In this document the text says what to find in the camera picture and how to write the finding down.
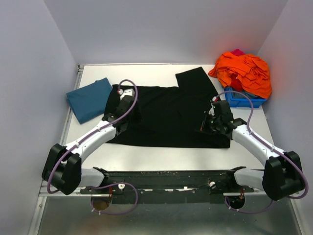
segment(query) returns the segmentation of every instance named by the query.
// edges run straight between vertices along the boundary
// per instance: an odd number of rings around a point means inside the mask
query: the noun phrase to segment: orange cloth
[[[259,56],[252,54],[236,56],[225,52],[216,61],[214,69],[209,72],[210,76],[217,77],[223,87],[230,86],[233,74],[237,75],[247,92],[265,99],[272,92],[268,65]]]

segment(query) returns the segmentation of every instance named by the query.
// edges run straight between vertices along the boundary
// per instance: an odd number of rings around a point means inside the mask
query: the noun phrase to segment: wall
[[[0,233],[27,234],[77,65],[42,0],[0,7]]]
[[[308,219],[313,216],[312,9],[311,0],[289,0],[259,52],[271,69],[273,93],[264,110],[274,142],[300,155],[310,183],[301,200]]]
[[[76,62],[215,63],[257,53],[287,0],[45,0]]]

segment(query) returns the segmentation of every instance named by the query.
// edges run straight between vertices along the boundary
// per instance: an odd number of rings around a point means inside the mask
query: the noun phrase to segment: black fabric
[[[230,140],[223,135],[197,132],[217,95],[203,68],[176,74],[179,87],[138,87],[138,103],[142,122],[129,124],[128,129],[110,141],[135,146],[229,148]],[[131,86],[122,86],[123,90]],[[119,104],[117,85],[113,85],[105,114]]]

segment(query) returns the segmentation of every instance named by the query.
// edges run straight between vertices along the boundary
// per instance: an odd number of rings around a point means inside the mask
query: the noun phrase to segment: gray floor
[[[247,198],[246,210],[268,205],[265,196]],[[127,205],[116,205],[126,210]],[[138,205],[119,216],[91,213],[88,198],[49,197],[40,235],[280,235],[300,234],[289,199],[257,215],[231,212],[221,204]]]

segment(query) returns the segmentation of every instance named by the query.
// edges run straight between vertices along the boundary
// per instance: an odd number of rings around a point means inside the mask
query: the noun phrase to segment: blue plastic basket
[[[229,102],[230,107],[251,107],[249,101],[244,97],[242,99],[238,99],[234,98],[232,93],[226,93],[225,98]],[[266,99],[251,99],[251,101],[254,108],[259,108],[266,101]]]

